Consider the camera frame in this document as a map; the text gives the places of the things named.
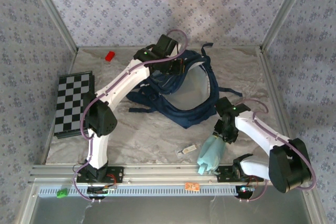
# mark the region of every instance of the navy blue backpack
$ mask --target navy blue backpack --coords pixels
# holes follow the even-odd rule
[[[204,47],[212,45],[213,43],[204,44],[201,49],[201,55],[192,50],[185,50],[179,57],[184,59],[185,70],[182,75],[174,76],[154,72],[151,76],[138,84],[135,89],[139,90],[137,92],[132,91],[128,93],[126,97],[132,102],[145,105],[149,108],[129,108],[129,112],[151,113],[159,111],[186,129],[194,124],[199,124],[202,121],[207,120],[210,116],[216,114],[215,103],[219,99],[219,92],[231,92],[242,97],[242,93],[234,91],[233,89],[218,87],[216,77],[211,68],[210,57],[204,50]],[[209,88],[207,94],[208,97],[194,108],[187,110],[178,109],[169,102],[168,97],[180,89],[185,81],[188,71],[192,68],[200,68],[202,72],[207,75]]]

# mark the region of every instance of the patterned wall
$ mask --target patterned wall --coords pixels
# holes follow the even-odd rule
[[[148,45],[172,28],[191,43],[259,45],[283,0],[53,0],[77,46]]]
[[[297,0],[268,52],[291,129],[307,144],[330,223],[336,223],[335,21],[335,0]]]
[[[70,50],[40,0],[0,0],[0,223],[15,218],[54,117]]]

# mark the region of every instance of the metal frame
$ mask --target metal frame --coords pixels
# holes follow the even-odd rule
[[[188,44],[188,49],[195,49],[195,50],[199,50],[204,43],[191,43]],[[134,49],[134,52],[136,51],[136,49],[141,49],[144,46],[88,46],[88,47],[79,47],[78,49],[82,49],[82,50],[94,50],[94,49],[102,49],[102,50],[110,50],[110,49]],[[228,46],[221,46],[221,45],[217,45],[217,44],[213,44],[213,46],[211,48],[225,48],[225,49],[239,49],[239,50],[253,50],[256,47],[256,44],[253,45],[228,45]]]
[[[59,32],[61,33],[64,41],[68,45],[69,49],[71,50],[72,54],[76,54],[77,52],[77,46],[72,39],[72,36],[64,24],[61,16],[59,15],[54,3],[52,0],[41,0],[44,7],[46,8],[47,12],[49,13],[51,19],[54,21],[56,27],[58,28]]]
[[[283,23],[285,22],[287,15],[289,14],[290,10],[292,9],[293,5],[295,4],[296,0],[284,0],[279,11],[274,18],[270,28],[268,29],[264,40],[261,43],[262,52],[268,50],[270,45],[272,44],[273,40],[277,36],[280,28],[282,27]]]
[[[288,123],[288,116],[285,110],[283,109],[283,101],[280,96],[278,89],[276,88],[276,81],[271,74],[271,68],[268,62],[268,59],[261,53],[260,48],[256,48],[256,54],[260,59],[262,72],[265,75],[265,82],[267,90],[269,92],[270,100],[275,109],[275,116],[277,122],[279,123],[280,133],[286,136],[289,136],[291,139],[294,138],[293,133],[290,130]],[[307,204],[307,208],[310,214],[312,223],[314,224],[323,224],[328,223],[327,215],[323,210],[321,199],[318,195],[317,189],[311,191],[303,191],[304,200]]]
[[[78,186],[85,196],[88,186]],[[38,196],[50,198],[57,196],[59,190],[67,189],[67,197],[78,197],[79,193],[74,186],[40,186]],[[117,188],[108,189],[106,194],[97,194],[98,197],[137,197],[137,196],[238,196],[235,185],[202,186],[199,191],[185,190],[184,186],[133,186],[121,185]]]
[[[72,72],[72,68],[74,67],[75,60],[76,60],[76,57],[77,57],[77,53],[78,53],[78,51],[76,51],[75,55],[73,56],[73,58],[71,60],[70,67],[68,69],[68,74],[71,74],[71,72]],[[54,136],[55,119],[56,118],[54,117],[53,121],[51,122],[50,131],[49,131],[49,134],[48,134],[48,137],[47,137],[47,142],[46,142],[45,148],[43,150],[43,153],[42,153],[42,156],[41,156],[41,159],[40,159],[40,164],[45,164],[46,163],[48,153],[49,153],[49,149],[50,149],[50,145],[51,145],[51,140],[53,139],[53,136]]]
[[[280,132],[292,137],[289,124],[282,107],[281,96],[276,89],[275,80],[271,74],[267,58],[261,53],[259,47],[254,47],[260,65],[265,75],[265,82],[270,100],[275,109],[276,119]],[[199,175],[197,164],[125,164],[123,184],[118,187],[130,186],[183,186],[185,182],[196,182],[201,186],[218,187],[221,185],[241,185],[241,183],[218,183],[215,175]],[[21,211],[17,216],[17,223],[29,223],[32,217],[36,196],[42,186],[71,185],[73,165],[35,165],[33,166],[29,182],[32,183],[23,202]],[[312,223],[328,223],[317,190],[303,192],[304,200]]]

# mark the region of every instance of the red block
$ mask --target red block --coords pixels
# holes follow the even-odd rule
[[[116,55],[115,52],[113,52],[113,51],[109,51],[109,53],[108,53],[108,54],[106,55],[106,57],[105,57],[105,60],[106,60],[106,61],[111,61],[111,60],[113,59],[114,55]]]

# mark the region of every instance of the marble surface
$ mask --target marble surface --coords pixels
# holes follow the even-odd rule
[[[92,70],[95,76],[95,89],[99,90],[116,77],[129,63],[137,47],[114,48],[115,57],[111,62],[104,57],[109,49],[79,49],[73,66],[73,73]],[[274,111],[263,80],[259,58],[251,52],[207,48],[212,66],[220,87],[233,88],[243,93],[244,98],[255,98],[267,104],[268,115],[260,118],[277,129]],[[232,103],[242,99],[231,93],[221,93]],[[246,103],[252,110],[260,110],[257,103]],[[175,124],[159,112],[129,113],[129,107],[140,107],[124,98],[114,111],[118,125],[110,136],[108,144],[109,163],[147,164],[147,163],[196,163],[200,149],[178,158],[175,151],[188,144],[195,143],[201,147],[210,136],[218,115],[189,129]],[[88,151],[88,142],[82,136],[63,139],[53,138],[47,158],[47,164],[74,164],[83,162]],[[244,133],[240,133],[234,144],[227,144],[222,164],[229,164],[236,157],[246,153],[266,155],[263,150]]]

